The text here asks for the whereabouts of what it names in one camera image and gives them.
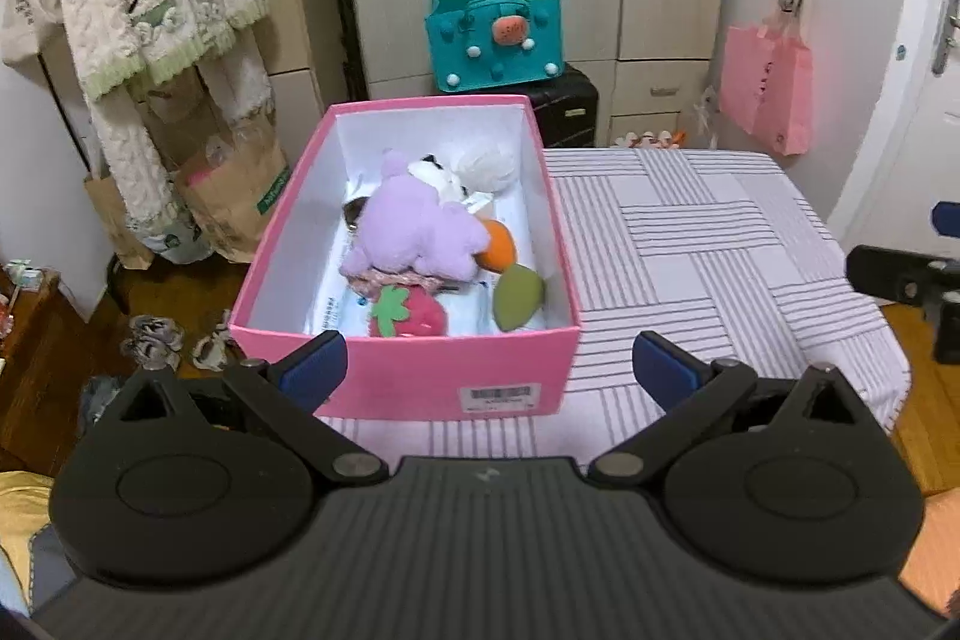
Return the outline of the pink strawberry plush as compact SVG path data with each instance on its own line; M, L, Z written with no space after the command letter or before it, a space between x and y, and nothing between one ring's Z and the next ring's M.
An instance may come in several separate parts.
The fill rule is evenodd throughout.
M420 286L384 286L373 302L373 338L441 338L448 334L448 314L441 302Z

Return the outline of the green makeup sponge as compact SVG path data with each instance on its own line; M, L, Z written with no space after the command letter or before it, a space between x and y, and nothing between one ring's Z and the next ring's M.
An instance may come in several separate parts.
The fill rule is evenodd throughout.
M494 325L503 333L542 330L545 326L545 281L535 269L513 263L493 287Z

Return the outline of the purple plush toy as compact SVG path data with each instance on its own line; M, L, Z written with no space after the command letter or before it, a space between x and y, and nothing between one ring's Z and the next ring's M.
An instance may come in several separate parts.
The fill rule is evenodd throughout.
M410 174L400 152L387 151L381 184L359 213L340 273L358 278L371 269L391 275L415 271L470 283L477 275L477 255L489 245L482 221L462 203L443 202L436 188Z

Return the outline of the orange makeup sponge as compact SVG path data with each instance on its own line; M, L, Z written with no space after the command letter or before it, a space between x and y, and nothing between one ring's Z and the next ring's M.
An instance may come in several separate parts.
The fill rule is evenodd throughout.
M517 262L516 244L509 229L500 221L483 218L482 224L490 241L483 252L475 255L475 260L480 268L501 275Z

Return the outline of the white panda plush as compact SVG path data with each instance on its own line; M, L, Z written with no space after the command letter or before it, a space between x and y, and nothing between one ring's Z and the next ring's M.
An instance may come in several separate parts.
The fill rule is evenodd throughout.
M469 195L469 189L462 184L462 181L452 170L444 169L438 163L433 154L428 154L420 161L413 161L407 166L410 175L416 177L419 181L431 185L438 191L441 202L463 202ZM348 229L355 230L358 226L359 216L363 211L368 197L366 195L356 195L355 198L348 200L342 208L343 221Z

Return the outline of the white mesh bath pouf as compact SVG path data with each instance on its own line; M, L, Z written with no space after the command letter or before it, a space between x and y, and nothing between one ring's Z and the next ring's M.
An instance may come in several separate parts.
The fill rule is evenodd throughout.
M505 143L480 143L455 154L452 170L473 193L501 193L519 177L516 154Z

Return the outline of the pink floral scrunchie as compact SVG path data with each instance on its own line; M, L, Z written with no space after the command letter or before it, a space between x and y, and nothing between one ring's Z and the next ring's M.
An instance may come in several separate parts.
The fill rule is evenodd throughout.
M404 269L398 273L387 273L382 269L364 269L361 275L348 276L348 287L360 298L375 301L384 287L420 287L432 296L443 289L446 281L436 276L420 275L415 269Z

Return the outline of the white door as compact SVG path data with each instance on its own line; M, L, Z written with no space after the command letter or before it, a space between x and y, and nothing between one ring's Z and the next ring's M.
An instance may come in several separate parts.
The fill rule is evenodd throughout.
M903 0L893 55L828 227L841 247L952 253L931 223L958 198L958 34L949 0Z

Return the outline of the striped pink tablecloth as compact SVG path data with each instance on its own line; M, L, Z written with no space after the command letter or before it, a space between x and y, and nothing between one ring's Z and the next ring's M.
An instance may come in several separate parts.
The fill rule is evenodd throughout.
M386 422L334 419L387 463L404 455L571 456L587 464L658 419L633 378L643 330L701 360L763 377L838 367L884 429L910 369L843 252L773 159L758 152L547 152L583 331L553 416Z

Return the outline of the pink paper gift bag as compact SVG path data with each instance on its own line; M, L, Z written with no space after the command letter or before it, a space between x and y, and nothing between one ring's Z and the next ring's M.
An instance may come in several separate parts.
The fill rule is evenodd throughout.
M726 32L719 108L743 133L783 158L809 151L814 133L814 0L773 0L758 25Z

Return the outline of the brown paper bag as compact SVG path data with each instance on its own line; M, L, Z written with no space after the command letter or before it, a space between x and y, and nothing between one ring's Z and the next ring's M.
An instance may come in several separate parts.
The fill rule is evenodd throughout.
M203 237L231 263L251 263L291 167L263 117L213 135L182 164L176 187Z

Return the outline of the black suitcase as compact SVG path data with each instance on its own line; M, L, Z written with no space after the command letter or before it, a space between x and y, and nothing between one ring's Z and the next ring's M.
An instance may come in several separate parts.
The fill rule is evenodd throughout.
M556 78L478 88L473 94L526 96L545 148L596 146L599 89L573 65L566 64L565 71Z

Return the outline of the teal felt handbag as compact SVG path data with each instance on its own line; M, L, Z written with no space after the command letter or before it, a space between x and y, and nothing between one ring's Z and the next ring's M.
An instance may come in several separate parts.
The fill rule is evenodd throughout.
M425 31L441 92L555 80L565 71L562 0L431 0Z

